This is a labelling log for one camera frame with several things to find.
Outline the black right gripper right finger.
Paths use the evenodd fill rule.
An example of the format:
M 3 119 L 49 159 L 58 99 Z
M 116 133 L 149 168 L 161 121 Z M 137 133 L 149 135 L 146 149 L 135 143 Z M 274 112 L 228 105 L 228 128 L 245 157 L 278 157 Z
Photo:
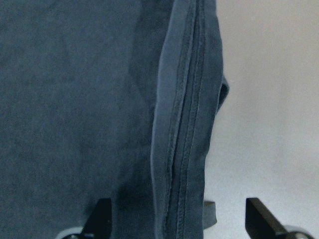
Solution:
M 284 239 L 288 231 L 258 198 L 246 199 L 245 229 L 251 239 Z

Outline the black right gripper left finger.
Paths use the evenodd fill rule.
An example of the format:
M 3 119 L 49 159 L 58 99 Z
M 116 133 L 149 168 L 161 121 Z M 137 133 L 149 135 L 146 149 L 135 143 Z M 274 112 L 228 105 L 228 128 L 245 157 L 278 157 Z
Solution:
M 82 239 L 109 239 L 112 232 L 112 201 L 100 199 L 89 216 L 82 231 Z

